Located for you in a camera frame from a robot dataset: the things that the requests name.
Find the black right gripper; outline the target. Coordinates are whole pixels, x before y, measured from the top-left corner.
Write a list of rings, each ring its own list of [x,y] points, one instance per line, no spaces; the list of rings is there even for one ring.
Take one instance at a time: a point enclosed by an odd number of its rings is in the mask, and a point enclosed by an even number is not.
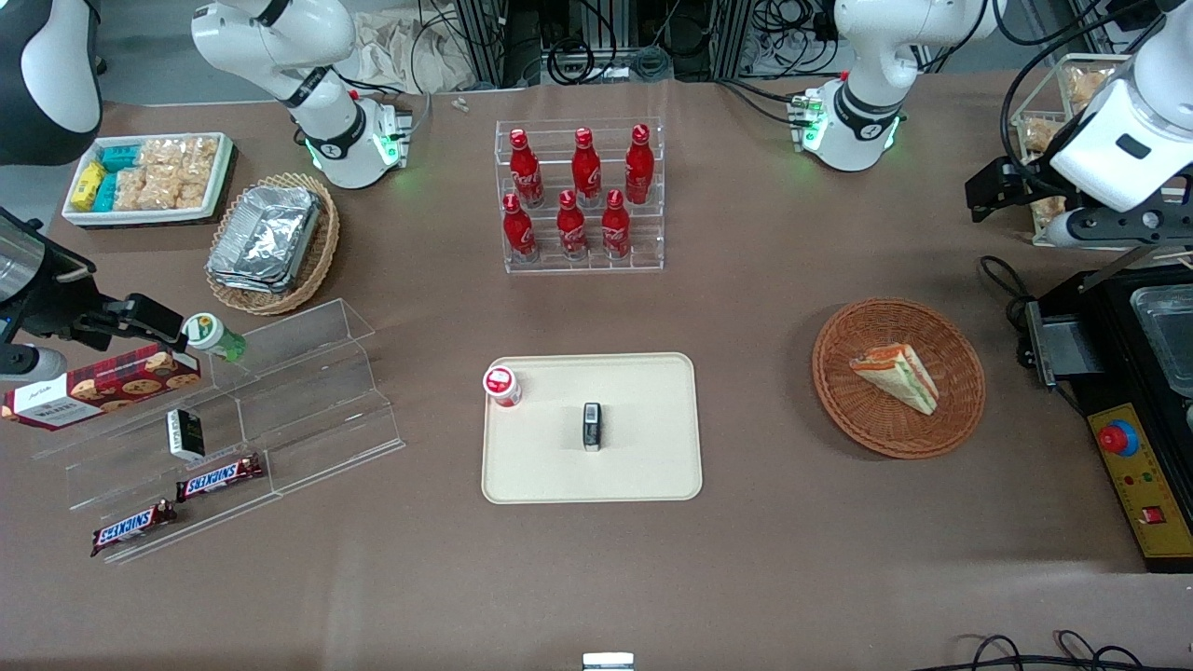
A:
[[[8,210],[1,216],[4,341],[12,341],[19,330],[48,338],[72,327],[98,294],[94,264],[44,238],[42,221],[25,221]],[[185,318],[146,294],[122,300],[103,294],[101,318],[78,318],[73,340],[97,351],[106,351],[116,338],[183,351]]]

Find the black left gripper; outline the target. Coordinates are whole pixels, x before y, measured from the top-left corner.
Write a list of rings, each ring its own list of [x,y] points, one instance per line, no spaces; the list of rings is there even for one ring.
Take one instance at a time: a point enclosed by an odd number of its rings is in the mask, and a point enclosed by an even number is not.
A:
[[[994,158],[987,176],[966,181],[970,220],[979,224],[996,210],[1019,205],[1024,191],[1024,178],[1010,156]],[[1188,167],[1125,213],[1087,193],[1070,197],[1065,207],[1047,221],[1036,241],[1053,247],[1180,247],[1192,240]]]

